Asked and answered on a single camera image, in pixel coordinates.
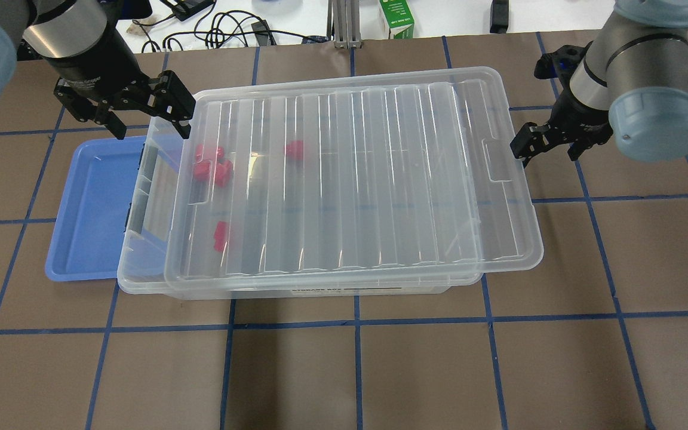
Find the black gripper, tray side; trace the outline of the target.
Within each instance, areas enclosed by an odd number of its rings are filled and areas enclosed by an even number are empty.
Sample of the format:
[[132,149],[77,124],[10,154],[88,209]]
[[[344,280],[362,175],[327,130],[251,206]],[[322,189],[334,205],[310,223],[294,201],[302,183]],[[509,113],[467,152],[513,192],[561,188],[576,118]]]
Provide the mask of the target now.
[[55,85],[54,96],[74,120],[101,125],[122,140],[127,126],[112,105],[161,118],[183,139],[191,136],[189,121],[196,106],[193,94],[175,71],[145,75],[116,27],[106,27],[101,38],[81,54],[53,58],[51,66],[65,81]]

